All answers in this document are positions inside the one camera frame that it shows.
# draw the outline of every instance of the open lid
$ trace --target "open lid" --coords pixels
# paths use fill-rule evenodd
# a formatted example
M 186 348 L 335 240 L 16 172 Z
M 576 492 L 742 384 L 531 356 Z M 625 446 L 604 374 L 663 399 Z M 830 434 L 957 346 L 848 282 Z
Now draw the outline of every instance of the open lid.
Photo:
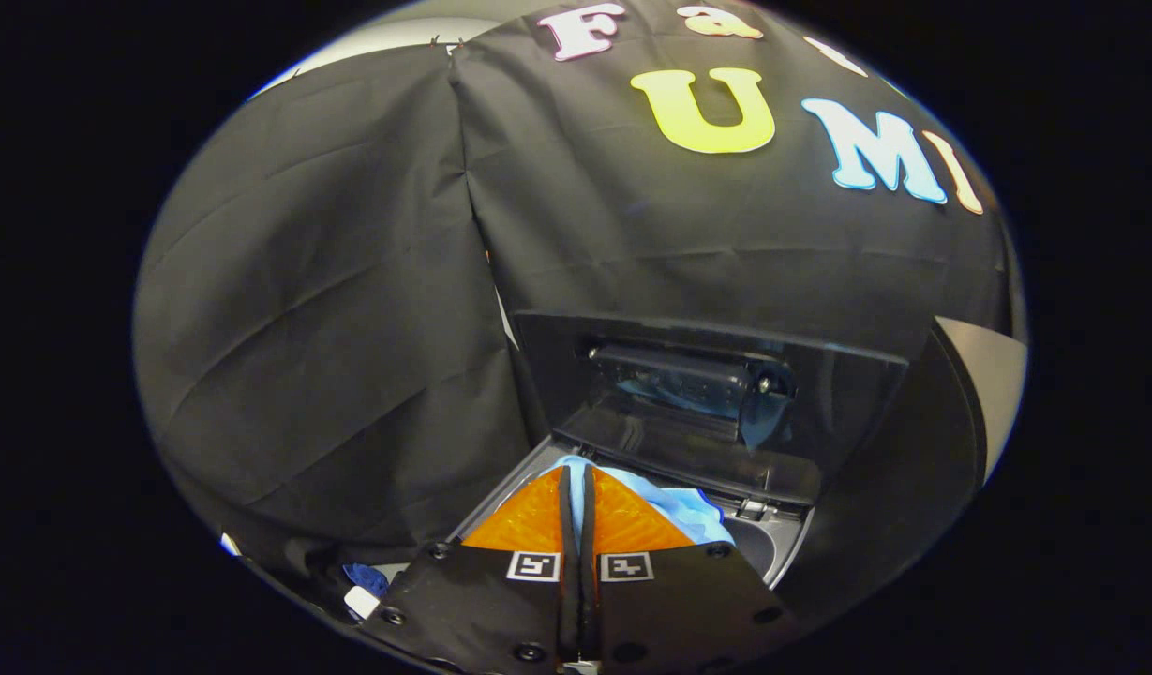
M 908 362 L 740 326 L 515 312 L 551 430 L 643 473 L 812 505 Z

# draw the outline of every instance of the black fabric backdrop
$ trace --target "black fabric backdrop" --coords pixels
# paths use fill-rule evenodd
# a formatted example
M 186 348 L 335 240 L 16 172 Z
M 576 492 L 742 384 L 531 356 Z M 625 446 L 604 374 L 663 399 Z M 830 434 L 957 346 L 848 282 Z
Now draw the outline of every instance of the black fabric backdrop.
M 872 129 L 889 112 L 960 146 L 937 120 L 746 6 L 718 3 L 764 38 L 692 32 L 674 0 L 620 5 L 601 53 L 555 61 L 551 30 L 536 25 L 553 12 L 455 52 L 471 202 L 507 310 L 720 321 L 909 358 L 935 314 L 1008 332 L 999 208 L 970 158 L 960 150 L 983 217 L 954 199 L 937 158 L 946 205 L 903 187 L 839 188 L 833 146 L 802 99 L 834 99 Z M 704 119 L 737 123 L 733 96 L 707 76 L 720 66 L 763 77 L 776 120 L 763 149 L 680 149 L 630 85 L 685 69 Z
M 447 73 L 442 48 L 404 47 L 253 99 L 143 258 L 160 452 L 289 534 L 445 537 L 528 449 Z
M 281 526 L 389 548 L 370 562 L 446 536 L 546 432 L 494 279 L 508 312 L 707 320 L 910 359 L 935 314 L 1011 332 L 1003 221 L 962 145 L 948 138 L 984 214 L 953 189 L 946 205 L 842 189 L 799 103 L 941 123 L 803 30 L 727 3 L 764 38 L 704 36 L 679 6 L 623 3 L 613 47 L 563 63 L 536 25 L 553 12 L 453 66 L 430 46 L 347 59 L 207 142 L 147 244 L 135 359 L 164 461 L 213 529 L 293 567 Z M 628 85 L 699 73 L 703 115 L 729 124 L 718 66 L 764 77 L 763 149 L 680 149 Z

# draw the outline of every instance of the light blue letter m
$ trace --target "light blue letter m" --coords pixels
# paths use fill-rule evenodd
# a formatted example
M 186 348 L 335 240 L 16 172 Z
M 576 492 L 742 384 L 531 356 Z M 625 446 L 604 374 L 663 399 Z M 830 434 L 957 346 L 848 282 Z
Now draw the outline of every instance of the light blue letter m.
M 805 98 L 802 107 L 821 120 L 829 143 L 833 143 L 833 152 L 838 156 L 834 183 L 843 188 L 876 188 L 876 176 L 864 169 L 863 160 L 858 158 L 862 153 L 888 189 L 896 189 L 903 164 L 904 188 L 909 195 L 933 204 L 947 203 L 947 194 L 939 187 L 922 153 L 922 145 L 914 137 L 914 128 L 907 121 L 888 113 L 876 113 L 878 132 L 872 134 L 862 120 L 838 101 Z

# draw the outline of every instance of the blue cloth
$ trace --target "blue cloth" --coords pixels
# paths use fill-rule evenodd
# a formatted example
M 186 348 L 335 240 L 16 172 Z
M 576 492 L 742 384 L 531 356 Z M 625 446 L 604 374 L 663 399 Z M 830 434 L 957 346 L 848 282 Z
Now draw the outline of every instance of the blue cloth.
M 576 529 L 576 551 L 579 551 L 581 532 L 584 531 L 584 467 L 596 467 L 594 462 L 581 456 L 564 456 L 555 462 L 555 467 L 571 467 L 571 525 Z M 692 544 L 710 541 L 729 541 L 734 544 L 722 522 L 725 514 L 705 499 L 704 492 L 696 487 L 655 487 L 650 480 L 622 471 L 598 467 L 609 476 L 621 480 L 635 494 L 646 500 L 654 509 L 668 518 L 680 532 L 691 539 Z
M 385 577 L 384 572 L 379 571 L 379 569 L 355 563 L 343 564 L 343 571 L 347 572 L 347 577 L 351 581 L 351 584 L 362 586 L 363 590 L 374 597 L 382 598 L 384 593 L 388 591 L 388 577 Z

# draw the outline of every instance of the orange gripper pad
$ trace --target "orange gripper pad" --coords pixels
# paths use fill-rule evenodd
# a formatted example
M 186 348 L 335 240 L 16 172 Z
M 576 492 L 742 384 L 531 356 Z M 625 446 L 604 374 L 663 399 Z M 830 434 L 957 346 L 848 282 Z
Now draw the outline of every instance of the orange gripper pad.
M 592 475 L 596 491 L 593 555 L 695 546 L 679 526 L 624 483 L 596 467 L 592 467 Z
M 463 546 L 495 548 L 499 552 L 563 552 L 559 494 L 562 467 L 543 473 L 513 492 L 495 513 L 477 526 Z

